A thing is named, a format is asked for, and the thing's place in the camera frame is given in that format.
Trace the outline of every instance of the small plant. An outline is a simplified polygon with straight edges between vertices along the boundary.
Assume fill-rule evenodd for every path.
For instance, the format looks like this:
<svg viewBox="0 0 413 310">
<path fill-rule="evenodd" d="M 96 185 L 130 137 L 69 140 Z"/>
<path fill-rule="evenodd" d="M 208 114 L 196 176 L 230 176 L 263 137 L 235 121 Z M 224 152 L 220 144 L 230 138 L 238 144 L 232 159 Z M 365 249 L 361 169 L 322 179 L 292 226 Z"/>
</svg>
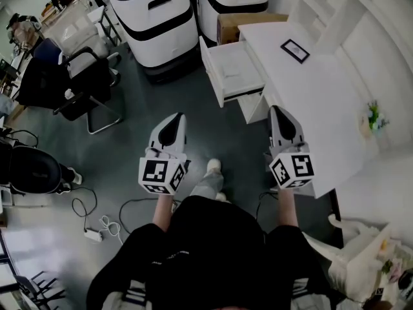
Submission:
<svg viewBox="0 0 413 310">
<path fill-rule="evenodd" d="M 377 100 L 374 100 L 368 104 L 368 125 L 370 130 L 377 131 L 390 124 L 388 119 L 385 119 L 384 114 L 379 111 Z"/>
</svg>

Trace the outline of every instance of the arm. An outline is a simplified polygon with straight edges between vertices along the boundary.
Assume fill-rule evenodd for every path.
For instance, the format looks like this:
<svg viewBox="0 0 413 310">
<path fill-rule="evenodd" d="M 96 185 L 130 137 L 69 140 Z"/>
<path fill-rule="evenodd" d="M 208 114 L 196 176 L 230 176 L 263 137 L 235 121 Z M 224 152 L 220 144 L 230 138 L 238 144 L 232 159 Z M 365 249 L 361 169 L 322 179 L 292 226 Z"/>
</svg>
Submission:
<svg viewBox="0 0 413 310">
<path fill-rule="evenodd" d="M 172 217 L 172 205 L 174 203 L 174 197 L 171 195 L 159 195 L 154 219 L 152 223 L 158 226 L 162 231 L 166 232 L 170 225 L 170 219 Z"/>
<path fill-rule="evenodd" d="M 278 195 L 279 225 L 298 227 L 296 203 L 294 201 L 293 191 L 291 189 L 280 189 Z"/>
</svg>

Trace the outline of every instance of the concrete floor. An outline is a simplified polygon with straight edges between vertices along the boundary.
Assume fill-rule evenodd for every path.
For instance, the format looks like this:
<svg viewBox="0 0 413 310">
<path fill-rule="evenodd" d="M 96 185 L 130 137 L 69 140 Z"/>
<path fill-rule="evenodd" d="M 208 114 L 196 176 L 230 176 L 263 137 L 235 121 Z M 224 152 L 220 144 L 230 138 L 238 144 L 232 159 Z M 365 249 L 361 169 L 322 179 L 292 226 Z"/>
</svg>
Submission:
<svg viewBox="0 0 413 310">
<path fill-rule="evenodd" d="M 28 108 L 16 123 L 16 128 L 37 134 L 40 149 L 74 167 L 84 176 L 84 186 L 96 191 L 99 204 L 89 217 L 88 226 L 99 230 L 98 219 L 102 215 L 117 221 L 124 202 L 148 197 L 137 183 L 139 158 L 145 154 L 151 130 L 175 112 L 186 114 L 186 153 L 192 161 L 176 198 L 188 196 L 204 175 L 207 161 L 219 158 L 228 199 L 255 215 L 258 196 L 268 186 L 263 158 L 268 147 L 266 123 L 247 125 L 237 101 L 219 108 L 203 67 L 175 82 L 153 86 L 126 45 L 116 50 L 123 57 L 117 66 L 122 79 L 112 91 L 110 106 L 123 111 L 124 122 L 91 136 L 86 131 L 85 116 L 70 122 L 62 115 L 53 116 L 50 110 Z M 100 111 L 94 111 L 94 115 L 100 115 Z M 107 233 L 102 243 L 83 236 L 83 219 L 72 212 L 75 197 L 81 198 L 88 209 L 93 206 L 93 197 L 87 191 L 62 196 L 15 196 L 17 204 L 49 207 L 7 210 L 8 229 L 4 236 L 19 274 L 33 276 L 41 270 L 51 271 L 68 295 L 57 304 L 61 309 L 82 310 L 91 280 L 119 250 L 120 243 Z M 328 196 L 318 200 L 299 197 L 296 203 L 301 228 L 320 240 L 330 241 L 333 228 L 327 220 L 331 213 Z M 149 223 L 154 207 L 154 201 L 131 203 L 124 210 L 124 222 L 129 229 Z M 276 217 L 277 202 L 265 198 L 259 215 L 262 228 L 271 231 Z M 125 240 L 126 232 L 122 231 L 121 236 Z"/>
</svg>

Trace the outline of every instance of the white table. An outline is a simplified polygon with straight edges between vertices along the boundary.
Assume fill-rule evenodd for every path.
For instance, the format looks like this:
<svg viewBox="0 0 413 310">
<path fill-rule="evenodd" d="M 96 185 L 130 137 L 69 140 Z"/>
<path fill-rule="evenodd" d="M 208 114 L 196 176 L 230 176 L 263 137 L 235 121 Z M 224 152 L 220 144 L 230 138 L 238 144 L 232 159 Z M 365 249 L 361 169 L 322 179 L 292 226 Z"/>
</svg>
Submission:
<svg viewBox="0 0 413 310">
<path fill-rule="evenodd" d="M 114 46 L 116 46 L 116 43 L 113 40 L 113 38 L 110 36 L 111 30 L 113 30 L 115 32 L 117 40 L 119 40 L 120 43 L 122 42 L 121 36 L 117 33 L 117 31 L 115 29 L 115 26 L 112 24 L 111 20 L 109 19 L 108 15 L 106 14 L 105 6 L 100 6 L 99 8 L 96 8 L 95 10 L 93 10 L 92 12 L 90 12 L 88 14 L 88 17 L 89 17 L 89 20 L 93 24 L 99 23 L 102 26 L 102 30 L 105 33 L 105 36 L 110 40 L 110 42 Z M 103 25 L 103 18 L 106 18 L 106 20 L 109 23 L 109 31 Z"/>
<path fill-rule="evenodd" d="M 365 141 L 358 129 L 363 103 L 358 93 L 335 56 L 312 54 L 300 64 L 280 48 L 292 39 L 312 53 L 312 40 L 299 24 L 261 23 L 239 28 L 240 42 L 244 43 L 229 44 L 234 47 L 234 60 L 240 56 L 236 50 L 244 51 L 244 59 L 247 53 L 262 74 L 265 86 L 262 94 L 255 87 L 244 94 L 231 88 L 237 95 L 225 99 L 225 91 L 229 88 L 226 88 L 223 75 L 219 74 L 224 66 L 218 60 L 214 61 L 219 50 L 224 48 L 209 48 L 208 55 L 201 44 L 204 64 L 220 105 L 237 99 L 247 123 L 266 119 L 272 105 L 288 110 L 303 127 L 305 141 L 316 159 L 316 178 L 312 185 L 300 189 L 301 193 L 316 198 L 328 193 L 361 170 L 365 160 Z M 248 72 L 243 70 L 242 64 L 232 66 L 231 72 L 232 69 L 235 74 L 239 72 L 239 79 Z"/>
</svg>

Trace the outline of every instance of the open drawer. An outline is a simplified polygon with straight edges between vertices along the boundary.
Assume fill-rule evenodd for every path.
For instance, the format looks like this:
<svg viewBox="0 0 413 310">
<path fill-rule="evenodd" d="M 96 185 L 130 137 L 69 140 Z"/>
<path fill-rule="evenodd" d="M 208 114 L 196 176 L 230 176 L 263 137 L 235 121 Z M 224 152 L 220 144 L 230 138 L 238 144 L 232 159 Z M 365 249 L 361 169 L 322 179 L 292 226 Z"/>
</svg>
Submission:
<svg viewBox="0 0 413 310">
<path fill-rule="evenodd" d="M 224 102 L 263 90 L 267 75 L 246 41 L 211 48 L 202 37 L 199 41 L 202 61 L 221 108 Z"/>
</svg>

